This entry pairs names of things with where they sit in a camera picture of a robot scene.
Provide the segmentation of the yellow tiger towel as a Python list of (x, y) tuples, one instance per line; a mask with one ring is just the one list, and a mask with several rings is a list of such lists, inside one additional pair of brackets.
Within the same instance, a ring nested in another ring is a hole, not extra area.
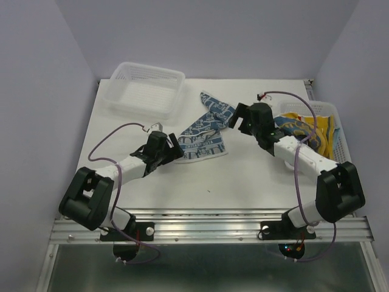
[[(334, 116), (316, 116), (315, 133), (306, 142), (318, 154), (334, 160), (332, 152), (332, 134), (335, 129)], [(314, 118), (297, 113), (284, 113), (274, 118), (275, 124), (288, 134), (302, 140), (314, 129)]]

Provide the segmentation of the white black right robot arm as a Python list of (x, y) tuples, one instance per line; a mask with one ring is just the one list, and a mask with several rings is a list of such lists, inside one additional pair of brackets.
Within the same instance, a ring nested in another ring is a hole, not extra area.
[(278, 221), (260, 224), (260, 240), (295, 240), (302, 233), (309, 239), (311, 223), (336, 223), (365, 205), (365, 196), (356, 166), (349, 161), (330, 160), (281, 128), (276, 127), (272, 110), (266, 103), (239, 103), (229, 127), (242, 119), (239, 131), (253, 136), (260, 148), (280, 158), (308, 176), (316, 184), (315, 199), (287, 210)]

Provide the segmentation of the blue white patterned towel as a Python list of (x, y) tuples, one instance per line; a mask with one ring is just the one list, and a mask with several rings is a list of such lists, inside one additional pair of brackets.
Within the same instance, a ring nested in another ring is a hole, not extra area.
[(175, 161), (177, 164), (200, 162), (228, 153), (222, 130), (228, 127), (235, 108), (205, 91), (200, 93), (200, 100), (207, 112), (179, 135), (177, 141), (184, 154)]

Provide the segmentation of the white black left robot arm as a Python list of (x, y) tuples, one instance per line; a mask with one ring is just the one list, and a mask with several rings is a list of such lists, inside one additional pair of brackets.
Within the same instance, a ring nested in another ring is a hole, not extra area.
[(59, 213), (94, 231), (108, 228), (127, 240), (140, 233), (136, 217), (111, 203), (113, 191), (122, 185), (148, 176), (158, 167), (183, 157), (175, 134), (152, 131), (145, 145), (120, 162), (97, 170), (77, 170), (59, 205)]

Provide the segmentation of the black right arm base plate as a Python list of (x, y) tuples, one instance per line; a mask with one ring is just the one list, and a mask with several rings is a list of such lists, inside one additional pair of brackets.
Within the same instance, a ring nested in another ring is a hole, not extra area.
[(257, 233), (259, 240), (300, 240), (316, 239), (315, 231), (308, 231), (306, 226), (295, 228), (293, 225), (288, 225), (282, 221), (262, 221), (260, 230)]

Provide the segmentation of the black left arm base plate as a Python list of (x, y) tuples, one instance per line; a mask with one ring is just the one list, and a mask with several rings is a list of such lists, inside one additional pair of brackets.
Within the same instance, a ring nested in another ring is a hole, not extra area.
[[(152, 221), (130, 223), (122, 232), (131, 238), (141, 242), (152, 242), (154, 240), (155, 224)], [(129, 241), (114, 228), (104, 228), (100, 231), (101, 242), (125, 242)]]

